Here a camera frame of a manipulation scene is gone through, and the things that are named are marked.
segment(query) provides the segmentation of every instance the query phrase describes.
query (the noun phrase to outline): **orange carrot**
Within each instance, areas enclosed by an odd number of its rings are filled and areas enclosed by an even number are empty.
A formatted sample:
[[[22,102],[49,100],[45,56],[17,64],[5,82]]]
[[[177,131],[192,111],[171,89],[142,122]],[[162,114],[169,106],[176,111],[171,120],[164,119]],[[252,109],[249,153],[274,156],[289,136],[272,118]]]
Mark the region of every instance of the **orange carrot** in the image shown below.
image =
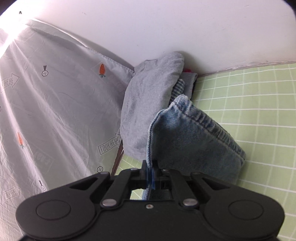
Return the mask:
[[[104,74],[106,73],[106,70],[105,70],[105,66],[103,64],[101,64],[100,66],[100,77],[103,78],[103,77],[106,77]]]
[[[22,138],[20,137],[20,133],[18,132],[18,137],[19,137],[19,142],[20,142],[20,146],[24,149],[24,143],[22,141]]]

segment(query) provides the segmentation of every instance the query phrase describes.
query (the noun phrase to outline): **screw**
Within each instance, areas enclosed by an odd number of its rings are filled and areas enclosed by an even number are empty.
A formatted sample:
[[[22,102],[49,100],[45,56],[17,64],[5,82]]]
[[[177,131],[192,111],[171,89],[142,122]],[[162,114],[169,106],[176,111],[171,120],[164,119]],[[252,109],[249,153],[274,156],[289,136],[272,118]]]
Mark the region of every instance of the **screw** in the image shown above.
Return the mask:
[[[183,200],[183,204],[184,206],[187,206],[187,207],[193,207],[198,204],[198,201],[194,198],[186,198]]]
[[[102,205],[104,207],[113,207],[117,204],[116,200],[115,199],[112,199],[112,198],[108,198],[108,199],[105,199],[102,201]]]
[[[153,209],[153,208],[154,208],[154,206],[153,206],[152,204],[147,204],[145,207],[146,207],[147,209]]]

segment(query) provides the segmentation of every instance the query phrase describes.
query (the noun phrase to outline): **pile of clothes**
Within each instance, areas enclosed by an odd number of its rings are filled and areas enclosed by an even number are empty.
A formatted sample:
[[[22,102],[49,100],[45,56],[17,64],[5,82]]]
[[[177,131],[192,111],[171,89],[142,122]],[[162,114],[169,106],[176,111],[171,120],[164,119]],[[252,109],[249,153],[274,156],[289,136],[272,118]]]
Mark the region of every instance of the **pile of clothes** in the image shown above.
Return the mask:
[[[235,183],[245,152],[229,133],[190,101],[196,73],[170,53],[135,67],[124,96],[120,133],[128,156],[183,175],[203,172]],[[143,198],[152,198],[153,178]]]

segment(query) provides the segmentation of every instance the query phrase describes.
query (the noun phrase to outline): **red fabric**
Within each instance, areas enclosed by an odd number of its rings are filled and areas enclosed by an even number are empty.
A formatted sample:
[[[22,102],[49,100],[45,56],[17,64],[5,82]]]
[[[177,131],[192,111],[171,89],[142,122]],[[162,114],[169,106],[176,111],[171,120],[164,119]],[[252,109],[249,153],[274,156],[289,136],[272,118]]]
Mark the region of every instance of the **red fabric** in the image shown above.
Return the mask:
[[[183,69],[183,72],[193,73],[193,72],[191,71],[191,69]]]

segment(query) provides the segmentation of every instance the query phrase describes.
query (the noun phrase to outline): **blue jeans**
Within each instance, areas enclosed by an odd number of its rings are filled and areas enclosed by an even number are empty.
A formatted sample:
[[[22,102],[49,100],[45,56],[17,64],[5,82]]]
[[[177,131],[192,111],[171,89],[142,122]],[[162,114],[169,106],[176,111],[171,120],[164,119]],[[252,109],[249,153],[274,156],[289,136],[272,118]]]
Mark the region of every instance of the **blue jeans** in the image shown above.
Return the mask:
[[[185,95],[157,113],[148,131],[147,166],[153,189],[152,160],[160,169],[175,169],[183,175],[202,172],[235,183],[245,152],[218,123],[196,108]]]

